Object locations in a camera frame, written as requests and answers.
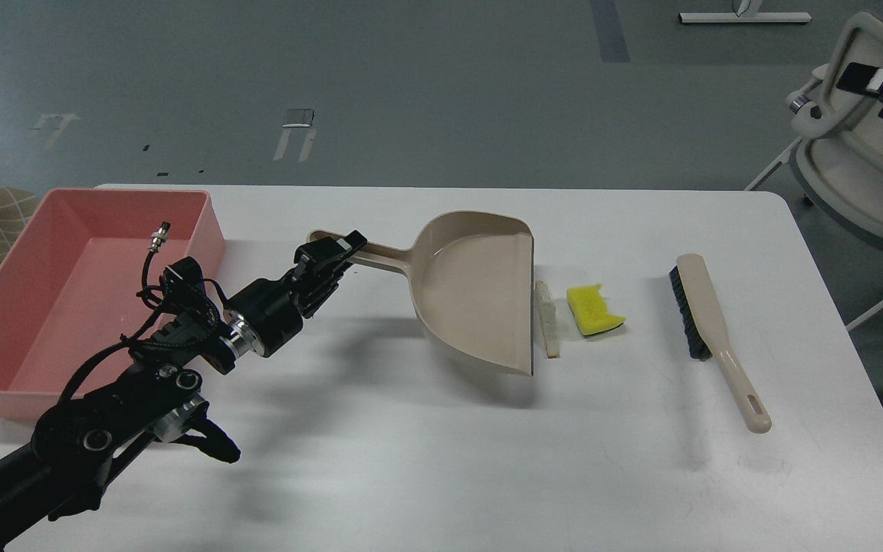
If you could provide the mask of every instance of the white table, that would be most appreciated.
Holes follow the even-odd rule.
[[[291,265],[308,231],[407,247],[431,217],[516,216],[554,297],[603,283],[623,329],[536,376],[466,373],[420,336],[406,282],[355,267],[301,334],[227,377],[222,465],[160,446],[96,513],[13,550],[883,550],[883,411],[786,204],[765,192],[215,188],[229,291]],[[667,273],[707,259],[774,421],[745,429],[691,360]],[[28,427],[0,420],[0,457]]]

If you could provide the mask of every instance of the metal connector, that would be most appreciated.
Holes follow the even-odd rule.
[[[805,97],[805,95],[800,94],[789,104],[789,111],[792,111],[793,113],[798,113],[799,110],[803,108],[803,105],[806,104],[809,104],[809,98]]]
[[[152,233],[152,244],[148,247],[148,251],[157,254],[159,248],[161,248],[162,244],[165,244],[167,240],[169,240],[169,223],[163,222],[162,226]]]

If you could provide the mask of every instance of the dustpan handle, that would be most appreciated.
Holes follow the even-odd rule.
[[[343,237],[343,234],[336,234],[325,230],[313,230],[309,234],[309,242],[326,238],[327,235],[333,238],[333,240],[339,240],[339,238]],[[380,244],[367,244],[350,260],[357,265],[370,266],[407,276],[411,268],[410,255],[411,252],[407,251],[407,249],[389,248],[386,245]]]

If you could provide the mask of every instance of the gray floor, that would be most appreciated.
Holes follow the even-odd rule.
[[[793,137],[785,95],[847,17],[883,17],[883,2],[766,0],[809,25],[677,23],[729,7],[0,4],[0,184],[742,189]],[[274,160],[294,107],[316,110],[314,146],[299,162],[297,130]],[[49,117],[32,130],[67,114],[62,132]],[[803,205],[787,170],[765,189],[788,200],[845,319],[883,297],[881,252]],[[883,401],[883,314],[853,337]]]

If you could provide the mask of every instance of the handle hole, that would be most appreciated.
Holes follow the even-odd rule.
[[[758,416],[761,416],[765,413],[765,411],[761,409],[761,405],[758,404],[758,399],[755,395],[749,395],[749,403],[751,403],[751,408],[754,409],[754,413],[756,413]]]

